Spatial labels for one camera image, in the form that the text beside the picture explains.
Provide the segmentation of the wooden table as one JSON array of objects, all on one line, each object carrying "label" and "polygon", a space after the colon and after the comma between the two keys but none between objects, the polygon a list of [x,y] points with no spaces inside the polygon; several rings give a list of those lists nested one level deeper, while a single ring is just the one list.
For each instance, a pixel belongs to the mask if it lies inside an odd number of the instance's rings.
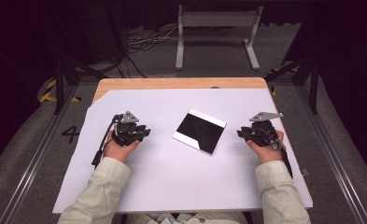
[{"label": "wooden table", "polygon": [[157,78],[104,78],[98,83],[92,102],[108,91],[152,89],[268,89],[262,77],[157,77]]}]

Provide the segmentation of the aluminium floor rail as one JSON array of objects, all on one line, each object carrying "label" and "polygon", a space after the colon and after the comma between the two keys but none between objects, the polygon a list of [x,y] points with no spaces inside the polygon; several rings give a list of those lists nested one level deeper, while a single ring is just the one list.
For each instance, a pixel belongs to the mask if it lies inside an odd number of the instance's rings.
[{"label": "aluminium floor rail", "polygon": [[28,193],[29,188],[35,180],[35,177],[38,173],[38,170],[41,166],[42,161],[44,160],[47,151],[49,149],[49,144],[53,135],[56,132],[56,129],[66,111],[68,105],[71,102],[71,99],[74,97],[74,94],[77,91],[78,86],[69,86],[66,88],[66,93],[63,97],[63,103],[60,107],[60,110],[57,114],[51,117],[49,125],[36,148],[36,151],[30,160],[28,166],[23,172],[20,182],[16,187],[14,194],[9,200],[7,207],[5,208],[3,215],[0,217],[0,224],[11,224],[17,215],[19,209],[21,208],[21,204]]},{"label": "aluminium floor rail", "polygon": [[332,172],[337,180],[339,188],[343,192],[347,204],[357,222],[357,224],[367,224],[367,212],[364,208],[358,193],[356,192],[354,186],[352,185],[352,181],[348,176],[346,169],[341,163],[338,155],[336,154],[335,148],[332,145],[332,141],[330,137],[327,135],[327,132],[319,118],[316,115],[311,106],[309,105],[309,95],[306,93],[304,87],[296,87],[297,94],[299,98],[304,104],[306,113],[308,114],[311,122],[313,123],[316,132],[318,134],[318,138],[321,141],[323,152],[327,158],[329,165],[332,168]]}]

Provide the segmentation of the black box white edges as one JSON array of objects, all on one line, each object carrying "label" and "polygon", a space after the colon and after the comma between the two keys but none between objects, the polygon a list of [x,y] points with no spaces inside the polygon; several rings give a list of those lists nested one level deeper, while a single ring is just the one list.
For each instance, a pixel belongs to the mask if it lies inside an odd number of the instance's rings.
[{"label": "black box white edges", "polygon": [[226,125],[223,120],[190,109],[174,132],[173,138],[212,155]]}]

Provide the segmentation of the grey metal floor stand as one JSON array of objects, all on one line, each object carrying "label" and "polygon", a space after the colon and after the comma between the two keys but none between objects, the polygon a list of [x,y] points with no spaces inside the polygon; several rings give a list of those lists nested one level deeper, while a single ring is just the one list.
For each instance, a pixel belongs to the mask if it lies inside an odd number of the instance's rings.
[{"label": "grey metal floor stand", "polygon": [[253,43],[257,33],[263,7],[250,11],[186,11],[182,5],[178,8],[176,70],[183,69],[184,28],[185,27],[248,27],[250,35],[243,40],[247,56],[254,71],[260,69]]}]

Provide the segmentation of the person's left hand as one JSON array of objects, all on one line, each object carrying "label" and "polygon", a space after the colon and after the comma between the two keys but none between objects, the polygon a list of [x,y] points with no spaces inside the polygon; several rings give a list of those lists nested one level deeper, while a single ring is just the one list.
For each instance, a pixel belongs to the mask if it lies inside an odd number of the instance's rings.
[{"label": "person's left hand", "polygon": [[112,133],[109,133],[104,145],[104,156],[125,163],[129,155],[139,146],[139,141],[132,142],[129,146],[120,146],[112,139]]}]

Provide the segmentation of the white sheet table cover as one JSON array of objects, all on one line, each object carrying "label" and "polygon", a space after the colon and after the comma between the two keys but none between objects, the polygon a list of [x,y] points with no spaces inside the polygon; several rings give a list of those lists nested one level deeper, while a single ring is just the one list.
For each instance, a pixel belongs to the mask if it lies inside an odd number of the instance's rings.
[{"label": "white sheet table cover", "polygon": [[[173,134],[195,109],[225,122],[213,154],[185,145]],[[255,177],[259,163],[237,130],[259,112],[275,112],[266,89],[166,89],[108,91],[91,105],[66,171],[54,212],[83,191],[92,160],[117,114],[131,111],[150,134],[127,160],[130,177],[120,196],[121,213],[244,211],[261,208]]]}]

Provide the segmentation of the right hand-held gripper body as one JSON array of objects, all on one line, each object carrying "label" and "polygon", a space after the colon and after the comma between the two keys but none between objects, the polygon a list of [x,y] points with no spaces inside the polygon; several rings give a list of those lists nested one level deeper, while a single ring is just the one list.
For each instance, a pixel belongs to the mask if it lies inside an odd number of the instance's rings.
[{"label": "right hand-held gripper body", "polygon": [[273,150],[280,150],[282,143],[277,137],[271,120],[282,117],[281,113],[259,112],[250,119],[252,124],[249,131],[249,139],[260,147],[271,146]]}]

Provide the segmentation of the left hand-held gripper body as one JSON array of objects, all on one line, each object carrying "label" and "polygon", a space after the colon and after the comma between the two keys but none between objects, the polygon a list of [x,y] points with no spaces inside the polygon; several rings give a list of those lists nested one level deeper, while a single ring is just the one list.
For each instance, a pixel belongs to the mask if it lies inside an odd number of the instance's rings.
[{"label": "left hand-held gripper body", "polygon": [[112,119],[112,139],[120,146],[129,146],[134,141],[140,141],[142,136],[136,131],[139,119],[130,111],[115,115]]}]

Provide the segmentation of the yellow black hazard tape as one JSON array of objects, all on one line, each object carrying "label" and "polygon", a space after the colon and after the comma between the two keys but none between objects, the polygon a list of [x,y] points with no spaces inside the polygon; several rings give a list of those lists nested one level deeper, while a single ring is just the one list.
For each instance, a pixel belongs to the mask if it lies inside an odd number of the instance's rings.
[{"label": "yellow black hazard tape", "polygon": [[[278,70],[279,69],[271,69],[271,70],[269,70],[268,73],[267,73],[267,76],[270,76],[270,75],[276,73]],[[295,74],[297,71],[298,71],[298,68],[292,68],[292,69],[288,70],[287,73],[289,73],[289,74]],[[277,92],[276,92],[275,86],[271,86],[270,87],[270,90],[271,90],[272,96],[277,96]]]},{"label": "yellow black hazard tape", "polygon": [[46,89],[44,90],[44,93],[40,97],[39,101],[40,102],[56,102],[57,97],[51,95],[51,92],[55,86],[56,86],[56,79],[52,78],[49,81],[49,84],[47,85]]}]

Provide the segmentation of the person's right hand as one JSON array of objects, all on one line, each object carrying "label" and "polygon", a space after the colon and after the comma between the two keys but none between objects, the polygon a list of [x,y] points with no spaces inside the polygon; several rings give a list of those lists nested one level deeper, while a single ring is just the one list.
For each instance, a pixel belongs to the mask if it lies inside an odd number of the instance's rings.
[{"label": "person's right hand", "polygon": [[260,163],[283,160],[281,151],[274,150],[271,146],[260,147],[251,140],[247,140],[247,145],[256,153]]}]

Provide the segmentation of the black metal stand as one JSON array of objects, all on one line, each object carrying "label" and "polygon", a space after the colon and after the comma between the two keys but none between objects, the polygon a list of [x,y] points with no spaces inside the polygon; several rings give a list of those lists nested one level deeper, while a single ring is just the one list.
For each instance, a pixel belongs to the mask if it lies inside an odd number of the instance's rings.
[{"label": "black metal stand", "polygon": [[68,57],[64,54],[59,54],[56,57],[55,75],[54,75],[56,80],[56,99],[57,99],[57,105],[54,112],[55,115],[59,114],[62,111],[65,103],[67,102],[64,96],[64,80],[66,80],[70,85],[74,86],[76,86],[80,81],[78,72],[75,70],[76,67],[98,79],[106,78],[105,75],[90,68],[88,65],[80,63],[79,61],[71,57]]},{"label": "black metal stand", "polygon": [[318,64],[315,58],[305,57],[295,62],[291,62],[287,65],[283,65],[275,72],[267,75],[264,79],[266,82],[272,81],[282,75],[286,74],[289,70],[297,68],[297,72],[291,79],[295,86],[302,86],[305,81],[310,78],[309,88],[309,106],[312,112],[316,115],[317,111],[317,98],[318,98],[318,79],[319,71]]}]

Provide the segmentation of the person's pale jacket front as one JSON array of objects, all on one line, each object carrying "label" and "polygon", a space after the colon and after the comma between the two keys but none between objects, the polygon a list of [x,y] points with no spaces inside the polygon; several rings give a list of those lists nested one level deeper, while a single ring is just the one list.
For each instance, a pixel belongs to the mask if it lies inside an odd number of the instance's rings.
[{"label": "person's pale jacket front", "polygon": [[128,215],[125,224],[249,224],[242,212],[152,213]]}]

